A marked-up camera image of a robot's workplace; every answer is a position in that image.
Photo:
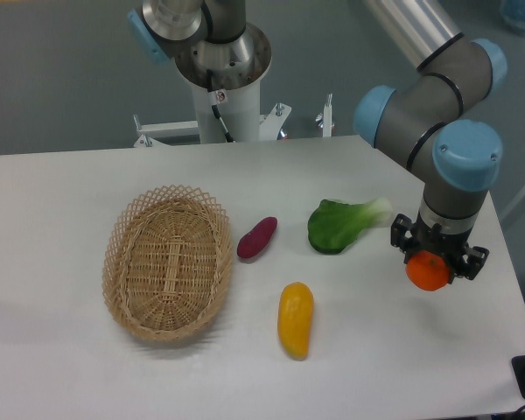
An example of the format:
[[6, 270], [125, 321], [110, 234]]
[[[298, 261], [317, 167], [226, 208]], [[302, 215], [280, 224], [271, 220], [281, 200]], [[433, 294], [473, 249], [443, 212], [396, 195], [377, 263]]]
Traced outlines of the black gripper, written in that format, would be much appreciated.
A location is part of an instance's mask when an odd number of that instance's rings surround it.
[[421, 216], [416, 223], [399, 213], [390, 227], [390, 244], [403, 254], [408, 263], [415, 254], [426, 251], [445, 260], [451, 272], [449, 284], [455, 278], [473, 280], [484, 267], [489, 250], [467, 244], [469, 231], [460, 234], [446, 234], [440, 227], [429, 227]]

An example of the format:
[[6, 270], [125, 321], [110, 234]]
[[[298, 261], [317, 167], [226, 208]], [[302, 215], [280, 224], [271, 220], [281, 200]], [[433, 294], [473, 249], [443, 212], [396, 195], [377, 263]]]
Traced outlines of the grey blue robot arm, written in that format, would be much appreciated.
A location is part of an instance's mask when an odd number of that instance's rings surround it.
[[[436, 1], [371, 1], [368, 8], [419, 72], [398, 92], [379, 86], [359, 102], [355, 132], [423, 181], [415, 219], [398, 215], [390, 241], [407, 265], [440, 259], [449, 278], [474, 279], [488, 251], [469, 235], [500, 167], [488, 125], [464, 118], [505, 79], [503, 51], [469, 40]], [[271, 62], [266, 35], [242, 1], [145, 1], [128, 14], [136, 41], [156, 62], [174, 60], [192, 89], [202, 143], [256, 142], [260, 83]]]

